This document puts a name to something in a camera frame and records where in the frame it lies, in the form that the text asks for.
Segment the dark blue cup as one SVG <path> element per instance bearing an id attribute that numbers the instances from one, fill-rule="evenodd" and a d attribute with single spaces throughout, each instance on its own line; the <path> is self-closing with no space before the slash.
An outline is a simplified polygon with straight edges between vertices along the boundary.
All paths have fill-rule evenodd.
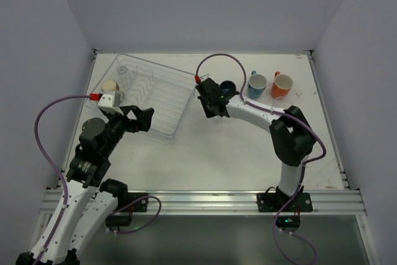
<path id="1" fill-rule="evenodd" d="M 232 81 L 228 81 L 228 80 L 223 81 L 223 82 L 220 84 L 220 88 L 221 88 L 221 90 L 222 90 L 223 93 L 226 93 L 226 92 L 235 92 L 235 91 L 236 91 L 236 85 L 235 85 L 235 83 L 232 82 Z"/>

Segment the cream ceramic cup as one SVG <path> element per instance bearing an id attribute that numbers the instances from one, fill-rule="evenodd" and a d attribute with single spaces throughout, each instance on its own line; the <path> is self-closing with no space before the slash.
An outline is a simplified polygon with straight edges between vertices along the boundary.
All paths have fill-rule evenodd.
<path id="1" fill-rule="evenodd" d="M 102 83 L 102 86 L 101 86 L 101 91 L 103 93 L 114 91 L 114 92 L 117 92 L 120 95 L 121 99 L 123 98 L 123 90 L 122 90 L 122 88 L 113 79 L 108 79 L 108 80 L 104 81 Z"/>

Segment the light blue flower mug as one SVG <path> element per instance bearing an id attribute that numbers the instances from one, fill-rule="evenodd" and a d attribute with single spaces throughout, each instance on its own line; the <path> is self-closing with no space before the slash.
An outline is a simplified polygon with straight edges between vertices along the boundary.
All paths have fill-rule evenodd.
<path id="1" fill-rule="evenodd" d="M 250 99 L 260 98 L 266 87 L 266 77 L 257 73 L 256 71 L 252 71 L 248 80 L 248 97 Z"/>

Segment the tall clear glass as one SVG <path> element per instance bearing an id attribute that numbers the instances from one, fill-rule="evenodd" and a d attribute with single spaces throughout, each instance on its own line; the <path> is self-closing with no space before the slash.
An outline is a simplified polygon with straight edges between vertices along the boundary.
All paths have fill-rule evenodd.
<path id="1" fill-rule="evenodd" d="M 276 97 L 273 101 L 273 107 L 283 110 L 288 109 L 292 105 L 292 101 L 289 98 L 283 96 Z"/>

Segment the orange mug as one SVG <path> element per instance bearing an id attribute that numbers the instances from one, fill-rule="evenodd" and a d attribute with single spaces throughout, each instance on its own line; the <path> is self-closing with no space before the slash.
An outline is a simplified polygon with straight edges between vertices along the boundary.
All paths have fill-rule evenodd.
<path id="1" fill-rule="evenodd" d="M 293 86 L 293 79 L 281 72 L 277 71 L 274 74 L 274 81 L 271 89 L 272 98 L 286 97 Z"/>

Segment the small clear glass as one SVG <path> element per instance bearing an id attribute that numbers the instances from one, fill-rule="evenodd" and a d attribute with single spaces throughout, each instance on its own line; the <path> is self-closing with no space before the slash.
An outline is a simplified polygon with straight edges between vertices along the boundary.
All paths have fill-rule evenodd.
<path id="1" fill-rule="evenodd" d="M 225 117 L 225 116 L 217 115 L 217 116 L 214 117 L 213 120 L 214 120 L 216 123 L 222 123 L 222 121 L 224 121 L 225 119 L 228 119 L 228 118 Z"/>

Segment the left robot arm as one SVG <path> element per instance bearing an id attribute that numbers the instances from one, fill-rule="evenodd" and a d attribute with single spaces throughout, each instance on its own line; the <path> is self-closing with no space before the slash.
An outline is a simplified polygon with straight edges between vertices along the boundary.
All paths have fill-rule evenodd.
<path id="1" fill-rule="evenodd" d="M 153 108 L 122 107 L 107 120 L 84 122 L 63 193 L 43 235 L 17 264 L 79 264 L 79 257 L 105 219 L 128 198 L 126 184 L 105 180 L 109 157 L 125 133 L 148 132 Z"/>

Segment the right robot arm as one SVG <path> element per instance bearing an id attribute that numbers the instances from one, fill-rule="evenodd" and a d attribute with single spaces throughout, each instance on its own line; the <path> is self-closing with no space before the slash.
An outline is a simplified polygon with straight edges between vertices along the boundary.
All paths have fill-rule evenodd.
<path id="1" fill-rule="evenodd" d="M 285 202 L 301 188 L 303 163 L 316 142 L 307 130 L 308 123 L 300 109 L 272 110 L 267 105 L 252 107 L 240 98 L 236 88 L 223 89 L 212 78 L 195 76 L 196 90 L 207 118 L 227 117 L 243 120 L 270 133 L 276 156 L 282 162 L 276 194 Z"/>

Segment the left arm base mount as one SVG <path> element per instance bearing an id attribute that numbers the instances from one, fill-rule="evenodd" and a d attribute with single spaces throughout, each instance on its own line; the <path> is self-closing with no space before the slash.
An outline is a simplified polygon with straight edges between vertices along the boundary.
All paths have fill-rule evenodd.
<path id="1" fill-rule="evenodd" d="M 146 212 L 148 196 L 149 194 L 146 192 L 124 192 L 117 197 L 118 205 L 111 214 L 120 212 Z"/>

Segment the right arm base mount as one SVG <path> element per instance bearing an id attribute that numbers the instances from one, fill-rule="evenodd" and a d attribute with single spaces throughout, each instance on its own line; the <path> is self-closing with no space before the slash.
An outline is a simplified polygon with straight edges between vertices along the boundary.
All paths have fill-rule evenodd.
<path id="1" fill-rule="evenodd" d="M 276 213 L 290 199 L 278 187 L 269 187 L 265 192 L 256 194 L 259 212 Z M 299 191 L 282 212 L 312 212 L 313 205 L 308 192 Z"/>

